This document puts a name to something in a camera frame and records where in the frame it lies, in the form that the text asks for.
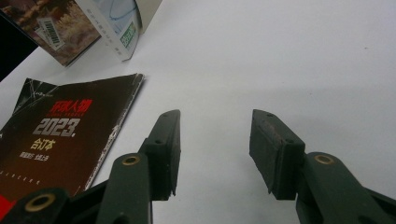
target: brass screw insert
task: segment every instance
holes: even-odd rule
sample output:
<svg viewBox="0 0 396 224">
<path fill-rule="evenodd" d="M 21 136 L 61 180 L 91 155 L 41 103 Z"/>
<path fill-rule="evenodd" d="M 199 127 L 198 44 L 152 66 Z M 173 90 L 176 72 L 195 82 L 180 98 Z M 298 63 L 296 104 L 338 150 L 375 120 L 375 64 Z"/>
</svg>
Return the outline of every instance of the brass screw insert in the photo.
<svg viewBox="0 0 396 224">
<path fill-rule="evenodd" d="M 56 197 L 52 193 L 38 195 L 25 205 L 25 210 L 27 212 L 41 211 L 44 208 L 50 206 L 55 201 L 55 199 Z"/>
<path fill-rule="evenodd" d="M 124 165 L 135 165 L 140 162 L 140 158 L 136 156 L 127 157 L 122 161 Z"/>
<path fill-rule="evenodd" d="M 331 157 L 325 155 L 317 155 L 315 156 L 315 160 L 325 165 L 335 163 L 335 161 Z"/>
</svg>

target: box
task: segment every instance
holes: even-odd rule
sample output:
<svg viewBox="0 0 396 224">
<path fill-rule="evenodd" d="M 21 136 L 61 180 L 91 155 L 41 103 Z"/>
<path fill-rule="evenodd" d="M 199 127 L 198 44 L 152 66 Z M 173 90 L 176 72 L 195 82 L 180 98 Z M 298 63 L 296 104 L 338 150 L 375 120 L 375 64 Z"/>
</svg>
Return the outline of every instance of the box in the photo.
<svg viewBox="0 0 396 224">
<path fill-rule="evenodd" d="M 100 37 L 74 0 L 1 1 L 2 16 L 60 64 L 72 63 Z"/>
<path fill-rule="evenodd" d="M 117 56 L 129 60 L 162 0 L 76 0 Z"/>
</svg>

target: printed number 2023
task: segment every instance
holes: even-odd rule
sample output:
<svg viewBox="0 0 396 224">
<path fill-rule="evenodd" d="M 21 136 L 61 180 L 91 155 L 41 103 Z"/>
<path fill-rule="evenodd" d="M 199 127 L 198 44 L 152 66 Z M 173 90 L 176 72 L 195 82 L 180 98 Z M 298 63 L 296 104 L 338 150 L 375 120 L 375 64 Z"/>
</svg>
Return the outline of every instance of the printed number 2023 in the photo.
<svg viewBox="0 0 396 224">
<path fill-rule="evenodd" d="M 33 134 L 73 137 L 78 123 L 79 119 L 43 119 Z"/>
</svg>

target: book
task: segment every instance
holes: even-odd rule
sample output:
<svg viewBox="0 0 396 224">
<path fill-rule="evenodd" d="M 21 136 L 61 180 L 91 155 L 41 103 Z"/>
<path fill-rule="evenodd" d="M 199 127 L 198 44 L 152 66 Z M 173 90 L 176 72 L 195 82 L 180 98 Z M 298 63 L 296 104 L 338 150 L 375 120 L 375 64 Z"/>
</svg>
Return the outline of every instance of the book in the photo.
<svg viewBox="0 0 396 224">
<path fill-rule="evenodd" d="M 6 0 L 0 9 L 6 20 L 63 66 L 100 37 L 74 0 Z"/>
<path fill-rule="evenodd" d="M 122 60 L 132 57 L 139 37 L 134 0 L 76 0 L 96 30 Z"/>
<path fill-rule="evenodd" d="M 57 86 L 27 78 L 0 131 L 0 207 L 43 188 L 70 196 L 88 189 L 143 80 L 135 74 Z"/>
</svg>

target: white box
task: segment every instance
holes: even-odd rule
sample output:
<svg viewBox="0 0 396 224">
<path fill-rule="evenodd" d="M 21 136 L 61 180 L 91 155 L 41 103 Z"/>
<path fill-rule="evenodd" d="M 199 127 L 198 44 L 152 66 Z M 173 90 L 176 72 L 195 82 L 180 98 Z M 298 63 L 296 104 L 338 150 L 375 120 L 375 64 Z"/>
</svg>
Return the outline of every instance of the white box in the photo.
<svg viewBox="0 0 396 224">
<path fill-rule="evenodd" d="M 132 57 L 140 33 L 134 0 L 76 0 L 106 44 L 122 60 Z"/>
<path fill-rule="evenodd" d="M 139 9 L 139 16 L 141 21 L 140 34 L 146 32 L 155 12 L 160 6 L 162 0 L 136 0 L 137 8 Z"/>
</svg>

